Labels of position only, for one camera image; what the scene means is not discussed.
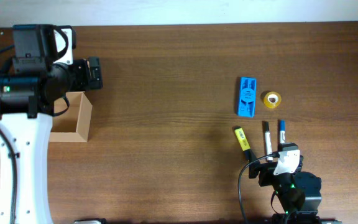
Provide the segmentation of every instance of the blue marker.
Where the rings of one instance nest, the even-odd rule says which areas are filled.
[[[285,122],[280,120],[280,143],[285,143]]]

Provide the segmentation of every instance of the wooden table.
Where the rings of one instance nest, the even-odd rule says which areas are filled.
[[[262,120],[277,120],[323,179],[319,215],[358,222],[358,22],[77,27],[76,58],[101,58],[104,88],[88,143],[50,143],[48,196],[55,223],[240,220],[237,175],[245,164],[232,127],[264,154]],[[0,48],[12,43],[0,29]],[[9,54],[0,57],[0,66]],[[236,115],[238,77],[274,90]],[[244,178],[249,217],[271,217],[271,187]],[[280,204],[274,203],[279,211]]]

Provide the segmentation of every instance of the white wall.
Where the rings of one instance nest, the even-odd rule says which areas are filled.
[[[358,21],[358,0],[0,0],[0,27]]]

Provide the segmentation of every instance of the cardboard box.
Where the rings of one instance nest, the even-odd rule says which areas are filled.
[[[66,113],[53,117],[50,142],[87,142],[91,124],[92,104],[83,92],[66,93],[70,107]],[[55,112],[67,108],[63,99],[55,101]]]

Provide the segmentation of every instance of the brown table surface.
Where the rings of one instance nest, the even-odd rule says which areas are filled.
[[[319,215],[358,222],[358,22],[75,30],[75,58],[101,58],[104,88],[86,93],[89,142],[49,145],[55,223],[240,220],[246,162],[232,127],[261,156],[262,120],[275,149],[278,119],[323,179]],[[0,49],[12,43],[1,31]],[[258,80],[253,119],[235,113],[238,77]],[[283,98],[275,110],[259,99],[267,90]],[[271,217],[272,188],[247,177],[242,188],[248,216]]]

